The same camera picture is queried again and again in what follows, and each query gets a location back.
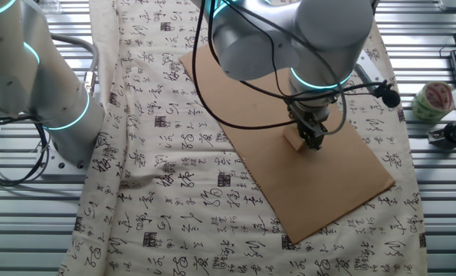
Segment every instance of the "cloth with chinese calligraphy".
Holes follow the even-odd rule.
[[[293,244],[179,62],[192,50],[197,7],[93,0],[90,13],[107,115],[59,275],[426,274],[401,108],[349,97],[350,123],[396,185]],[[365,50],[395,83],[376,26]]]

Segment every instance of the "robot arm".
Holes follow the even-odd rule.
[[[38,5],[0,0],[0,117],[21,112],[43,122],[65,159],[90,162],[103,108],[57,51]]]
[[[265,0],[229,2],[205,3],[206,18],[213,20],[212,41],[223,71],[238,81],[263,77],[274,71],[274,49],[275,67],[290,68],[293,95],[328,95],[289,105],[300,136],[311,149],[318,150],[328,133],[322,124],[330,114],[328,104],[336,101],[332,89],[347,82],[371,31],[373,10],[369,0],[302,0],[282,6],[272,6]],[[215,5],[213,15],[209,14],[211,5]],[[275,23],[313,49],[250,12]]]

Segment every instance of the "small wooden block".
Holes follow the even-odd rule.
[[[299,136],[299,131],[295,124],[285,126],[282,133],[296,151],[300,151],[306,144],[304,139]]]

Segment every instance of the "cardboard sheet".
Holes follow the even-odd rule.
[[[180,61],[191,74],[192,53]],[[245,126],[289,120],[282,100],[227,77],[206,46],[198,50],[197,74],[202,96],[222,119]],[[282,91],[290,93],[288,70],[281,70],[278,75]],[[273,74],[252,83],[277,91]],[[331,110],[325,122],[328,130],[336,128],[341,120],[337,106],[333,105]],[[237,130],[221,126],[293,243],[302,241],[395,183],[348,123],[336,135],[326,136],[318,152],[307,148],[295,151],[284,137],[282,127]]]

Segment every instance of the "tape roll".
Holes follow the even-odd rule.
[[[426,84],[412,100],[413,113],[430,123],[437,123],[453,109],[452,87],[441,81]]]

